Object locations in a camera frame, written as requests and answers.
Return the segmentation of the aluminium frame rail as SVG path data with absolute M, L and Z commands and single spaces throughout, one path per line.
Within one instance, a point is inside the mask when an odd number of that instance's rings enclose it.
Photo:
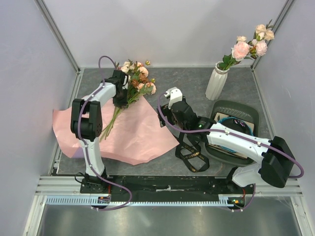
M 184 176 L 114 176 L 118 184 L 128 188 L 131 192 L 139 190 L 213 190 L 215 194 L 237 195 L 239 190 L 229 190 L 225 186 L 225 179 L 221 177 L 184 177 Z M 81 180 L 74 176 L 40 177 L 35 193 L 37 195 L 75 195 L 80 193 Z M 284 188 L 276 188 L 266 183 L 250 184 L 245 187 L 246 193 L 255 190 L 258 196 L 302 196 L 298 181 L 291 179 Z

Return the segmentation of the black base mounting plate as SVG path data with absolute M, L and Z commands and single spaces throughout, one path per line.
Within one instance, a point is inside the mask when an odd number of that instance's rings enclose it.
M 129 189 L 126 190 L 115 185 L 109 185 L 100 179 L 93 184 L 86 178 L 76 180 L 81 184 L 80 192 L 89 194 L 111 195 L 115 202 L 214 202 L 219 195 L 252 194 L 253 184 L 239 187 L 229 178 L 215 177 L 185 177 L 185 176 L 111 176 L 109 179 L 115 184 Z

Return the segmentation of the pale pink rose stem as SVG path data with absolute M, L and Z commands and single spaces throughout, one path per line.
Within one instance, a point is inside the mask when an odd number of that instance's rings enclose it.
M 245 59 L 256 60 L 266 54 L 268 43 L 275 39 L 273 32 L 274 25 L 272 20 L 267 24 L 260 24 L 255 27 L 252 39 L 245 36 L 237 36 L 235 45 L 231 48 L 229 55 L 224 55 L 222 62 L 219 62 L 217 68 L 226 71 L 230 67 L 239 65 Z

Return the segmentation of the dark green plastic tray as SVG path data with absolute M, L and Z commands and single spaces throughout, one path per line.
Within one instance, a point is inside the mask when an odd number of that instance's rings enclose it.
M 234 102 L 234 101 L 228 101 L 228 100 L 218 100 L 214 103 L 210 118 L 214 120 L 215 113 L 220 112 L 224 114 L 231 115 L 236 118 L 240 118 L 249 122 L 254 123 L 255 130 L 254 130 L 254 136 L 259 135 L 259 113 L 258 111 L 248 105 Z M 247 158 L 247 159 L 241 159 L 234 157 L 230 154 L 225 154 L 220 151 L 214 150 L 209 145 L 205 145 L 205 152 L 207 155 L 211 158 L 214 158 L 216 160 L 219 160 L 224 163 L 228 163 L 237 167 L 244 167 L 251 165 L 253 163 L 253 160 Z

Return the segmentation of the purple pink wrapping paper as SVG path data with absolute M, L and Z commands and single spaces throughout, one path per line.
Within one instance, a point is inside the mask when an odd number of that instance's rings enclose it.
M 53 112 L 53 130 L 62 152 L 68 158 L 83 158 L 83 150 L 70 130 L 71 109 Z M 147 163 L 170 151 L 178 141 L 161 127 L 156 111 L 141 97 L 116 119 L 106 140 L 100 141 L 100 153 L 131 165 Z

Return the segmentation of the pink artificial flower bunch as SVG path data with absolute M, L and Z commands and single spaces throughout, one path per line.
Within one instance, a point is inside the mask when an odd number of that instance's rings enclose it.
M 157 88 L 155 85 L 155 79 L 148 79 L 149 72 L 145 65 L 150 65 L 149 61 L 145 64 L 141 62 L 133 62 L 131 60 L 125 61 L 122 66 L 117 64 L 117 68 L 128 75 L 128 91 L 127 91 L 127 104 L 121 108 L 115 106 L 112 119 L 109 124 L 103 129 L 100 140 L 106 140 L 111 130 L 114 127 L 114 123 L 117 117 L 122 111 L 127 109 L 132 103 L 135 103 L 141 96 L 149 94 L 155 94 Z

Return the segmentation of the black round plate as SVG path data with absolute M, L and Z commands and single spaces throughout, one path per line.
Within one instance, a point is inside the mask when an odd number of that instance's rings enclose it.
M 245 133 L 251 136 L 253 135 L 252 129 L 241 119 L 227 117 L 219 120 L 219 123 L 235 131 Z

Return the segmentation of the black ribbon with gold lettering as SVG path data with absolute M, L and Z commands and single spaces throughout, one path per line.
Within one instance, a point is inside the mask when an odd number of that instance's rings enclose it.
M 174 136 L 179 143 L 175 149 L 175 156 L 181 159 L 185 166 L 193 173 L 199 173 L 208 170 L 210 167 L 210 162 L 208 157 L 201 153 L 201 146 L 199 143 L 189 138 L 189 141 L 192 144 L 192 146 L 190 146 L 184 142 L 184 136 L 185 134 L 182 132 L 180 132 L 179 137 Z M 204 165 L 197 169 L 189 162 L 189 160 L 193 158 L 199 158 L 204 162 Z

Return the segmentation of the blue scalloped plate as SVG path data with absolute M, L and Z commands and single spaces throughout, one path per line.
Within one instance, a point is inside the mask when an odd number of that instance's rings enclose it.
M 226 126 L 227 128 L 233 129 L 235 131 L 241 132 L 241 133 L 245 133 L 247 135 L 250 136 L 254 136 L 254 124 L 248 121 L 244 121 L 242 119 L 236 118 L 236 117 L 225 117 L 225 118 L 221 118 L 220 116 L 218 116 L 218 123 L 221 123 L 222 125 Z M 246 159 L 246 157 L 239 153 L 236 152 L 232 149 L 226 148 L 226 147 L 222 147 L 222 146 L 216 146 L 216 148 L 218 150 L 220 150 L 221 152 L 226 152 L 226 153 L 230 153 L 231 155 L 235 156 L 235 157 L 239 157 L 242 159 Z

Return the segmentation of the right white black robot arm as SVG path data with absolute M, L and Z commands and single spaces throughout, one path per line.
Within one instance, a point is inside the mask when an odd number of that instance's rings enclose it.
M 180 132 L 176 139 L 179 145 L 176 156 L 183 160 L 189 159 L 181 151 L 187 145 L 187 137 L 195 151 L 200 152 L 200 143 L 219 146 L 243 154 L 254 161 L 253 164 L 234 168 L 225 181 L 225 187 L 230 193 L 238 193 L 249 184 L 265 182 L 276 188 L 284 188 L 290 173 L 296 164 L 293 153 L 286 141 L 278 136 L 264 139 L 247 133 L 233 130 L 206 117 L 198 117 L 185 100 L 172 106 L 158 105 L 158 118 L 162 126 L 166 124 Z

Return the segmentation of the white ribbed ceramic vase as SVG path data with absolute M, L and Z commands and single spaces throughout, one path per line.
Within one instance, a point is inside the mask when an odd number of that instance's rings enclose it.
M 205 95 L 209 100 L 217 100 L 219 98 L 228 76 L 229 69 L 219 69 L 220 63 L 221 61 L 216 63 L 207 85 Z

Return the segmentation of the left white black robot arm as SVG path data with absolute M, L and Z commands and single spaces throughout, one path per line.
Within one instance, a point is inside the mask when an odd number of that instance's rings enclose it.
M 127 104 L 128 75 L 114 70 L 108 79 L 82 99 L 74 99 L 71 106 L 70 130 L 79 140 L 86 162 L 82 174 L 81 193 L 105 193 L 108 189 L 106 168 L 102 162 L 99 137 L 103 130 L 101 108 L 112 100 L 119 108 Z

